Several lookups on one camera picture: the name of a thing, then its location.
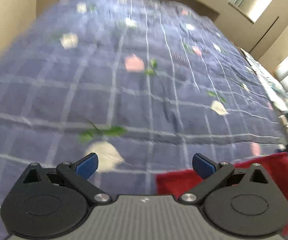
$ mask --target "logo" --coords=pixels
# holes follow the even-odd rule
[[[142,198],[141,201],[144,202],[144,203],[146,203],[146,202],[149,201],[149,198]]]

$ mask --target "bedding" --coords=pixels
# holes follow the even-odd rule
[[[154,194],[156,174],[191,168],[197,152],[215,162],[272,154],[284,135],[248,67],[182,4],[60,1],[0,58],[0,205],[31,162],[54,167],[95,151],[113,163],[100,161],[94,185]],[[90,122],[126,133],[82,143]]]
[[[247,62],[256,73],[265,88],[269,100],[281,112],[288,112],[288,95],[283,86],[253,57],[242,49]]]

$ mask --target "bed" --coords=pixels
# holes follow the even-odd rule
[[[129,58],[151,71],[127,71]],[[154,194],[155,174],[191,168],[195,153],[216,162],[274,153],[284,134],[248,66],[180,3],[61,1],[0,58],[0,205],[27,164],[74,162],[101,141],[119,159],[89,180],[112,195]],[[126,132],[81,143],[90,121]]]

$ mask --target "red cloth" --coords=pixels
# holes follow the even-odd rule
[[[269,156],[258,157],[242,163],[236,163],[236,168],[249,168],[252,163],[260,163],[275,181],[285,198],[288,200],[288,156],[287,153],[276,153]],[[157,193],[159,195],[171,194],[178,198],[184,192],[198,185],[203,179],[193,170],[169,172],[156,176]],[[283,235],[288,234],[288,227]]]

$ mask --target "blue finger pad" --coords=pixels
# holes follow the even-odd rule
[[[207,179],[210,175],[215,173],[216,169],[214,165],[205,161],[199,155],[195,154],[193,156],[192,165],[194,171],[202,178]]]
[[[93,154],[91,157],[79,164],[76,167],[75,172],[84,179],[88,179],[97,170],[98,166],[99,158],[96,154]]]

